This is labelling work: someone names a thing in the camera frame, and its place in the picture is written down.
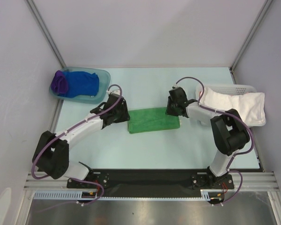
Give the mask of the green microfibre towel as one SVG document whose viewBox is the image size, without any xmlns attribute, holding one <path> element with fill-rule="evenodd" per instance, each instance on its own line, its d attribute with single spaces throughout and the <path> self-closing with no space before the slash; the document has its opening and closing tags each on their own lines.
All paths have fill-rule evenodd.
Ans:
<svg viewBox="0 0 281 225">
<path fill-rule="evenodd" d="M 129 111 L 128 132 L 130 134 L 180 128 L 179 117 L 166 114 L 166 107 Z"/>
</svg>

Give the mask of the blue towel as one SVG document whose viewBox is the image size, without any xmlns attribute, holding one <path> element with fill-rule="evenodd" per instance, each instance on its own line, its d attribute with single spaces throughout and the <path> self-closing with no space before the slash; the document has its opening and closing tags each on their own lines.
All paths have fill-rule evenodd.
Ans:
<svg viewBox="0 0 281 225">
<path fill-rule="evenodd" d="M 68 82 L 68 92 L 57 94 L 66 98 L 77 96 L 96 96 L 99 92 L 99 77 L 96 73 L 85 71 L 62 71 Z"/>
</svg>

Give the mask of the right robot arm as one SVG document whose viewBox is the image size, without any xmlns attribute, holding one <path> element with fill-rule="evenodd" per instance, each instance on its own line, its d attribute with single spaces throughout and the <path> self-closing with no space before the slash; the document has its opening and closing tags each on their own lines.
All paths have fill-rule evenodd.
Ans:
<svg viewBox="0 0 281 225">
<path fill-rule="evenodd" d="M 210 174 L 207 175 L 206 182 L 209 187 L 218 188 L 223 183 L 223 176 L 228 173 L 233 158 L 250 141 L 248 129 L 238 111 L 207 110 L 198 100 L 187 99 L 184 89 L 177 86 L 169 91 L 166 114 L 195 119 L 211 127 L 217 153 L 208 167 Z"/>
</svg>

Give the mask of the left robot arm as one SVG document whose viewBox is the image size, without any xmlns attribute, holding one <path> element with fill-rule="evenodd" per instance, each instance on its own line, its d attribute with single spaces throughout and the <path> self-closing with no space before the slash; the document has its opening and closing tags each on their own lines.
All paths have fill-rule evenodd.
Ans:
<svg viewBox="0 0 281 225">
<path fill-rule="evenodd" d="M 77 180 L 84 188 L 90 187 L 94 182 L 92 170 L 82 162 L 71 161 L 70 150 L 92 133 L 129 120 L 126 100 L 112 93 L 106 102 L 91 110 L 86 118 L 72 127 L 59 133 L 43 132 L 32 159 L 32 177 L 36 180 L 67 177 Z"/>
</svg>

